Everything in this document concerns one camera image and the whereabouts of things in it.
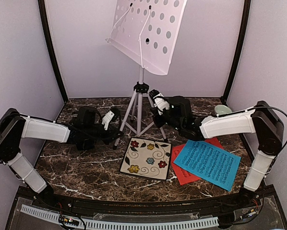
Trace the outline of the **pale green ceramic bowl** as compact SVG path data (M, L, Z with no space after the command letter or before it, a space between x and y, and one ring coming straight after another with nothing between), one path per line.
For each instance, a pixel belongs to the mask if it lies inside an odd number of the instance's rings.
M214 107L214 113L216 117L219 117L221 115L227 115L232 113L232 110L226 105L216 105Z

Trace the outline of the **red sheet music paper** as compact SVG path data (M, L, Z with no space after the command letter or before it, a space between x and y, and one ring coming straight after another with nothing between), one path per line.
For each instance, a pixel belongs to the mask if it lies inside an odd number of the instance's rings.
M194 174L191 174L190 172L182 169L181 167L177 166L174 163L174 160L180 154L184 146L185 144L182 144L182 145L178 145L172 148L172 156L171 156L171 162L170 162L180 185L185 185L185 184L189 184L189 183L201 180L200 177Z

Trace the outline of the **white perforated music stand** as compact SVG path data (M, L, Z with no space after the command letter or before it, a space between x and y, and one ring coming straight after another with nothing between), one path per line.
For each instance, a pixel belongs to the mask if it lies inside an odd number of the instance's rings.
M144 73L168 74L186 4L185 0L117 1L107 42L139 65L139 80L121 131L128 127L140 137L153 126L141 127L143 95L149 90Z

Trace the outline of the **blue sheet music paper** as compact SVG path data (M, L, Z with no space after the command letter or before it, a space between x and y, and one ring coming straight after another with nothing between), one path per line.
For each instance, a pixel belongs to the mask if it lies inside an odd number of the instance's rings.
M240 160L241 157L208 142L188 140L174 163L187 172L230 191Z

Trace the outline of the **black metronome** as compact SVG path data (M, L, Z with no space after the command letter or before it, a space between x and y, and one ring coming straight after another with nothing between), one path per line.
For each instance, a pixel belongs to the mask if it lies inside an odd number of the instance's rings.
M95 147L96 139L88 136L77 135L74 137L74 143L78 150L91 150Z

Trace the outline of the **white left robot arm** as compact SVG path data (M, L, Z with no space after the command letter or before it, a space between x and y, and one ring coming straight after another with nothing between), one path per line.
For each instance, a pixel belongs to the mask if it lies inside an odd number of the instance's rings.
M116 120L121 120L117 108L101 115L95 107L82 106L69 123L23 115L10 108L0 119L0 164L8 165L19 180L39 194L41 204L53 209L58 199L49 183L22 154L21 141L26 138L50 140L75 145L78 150L90 150L98 140L108 145L123 136L123 132L111 124Z

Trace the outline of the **floral square ceramic plate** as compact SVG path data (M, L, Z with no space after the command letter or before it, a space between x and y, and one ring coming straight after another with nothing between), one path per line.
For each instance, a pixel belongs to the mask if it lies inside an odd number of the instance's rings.
M131 138L120 173L164 181L170 167L172 145L168 142Z

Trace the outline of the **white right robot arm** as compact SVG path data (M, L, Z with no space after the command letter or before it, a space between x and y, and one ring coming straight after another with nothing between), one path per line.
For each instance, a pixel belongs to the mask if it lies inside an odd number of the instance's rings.
M165 98L157 90L151 90L149 96L154 103L151 111L155 125L158 128L169 125L186 139L203 141L231 134L256 134L258 152L244 181L245 190L235 196L235 204L240 208L252 202L252 192L259 188L285 146L284 124L275 113L276 109L265 101L259 101L255 106L237 112L195 116L190 101L183 96Z

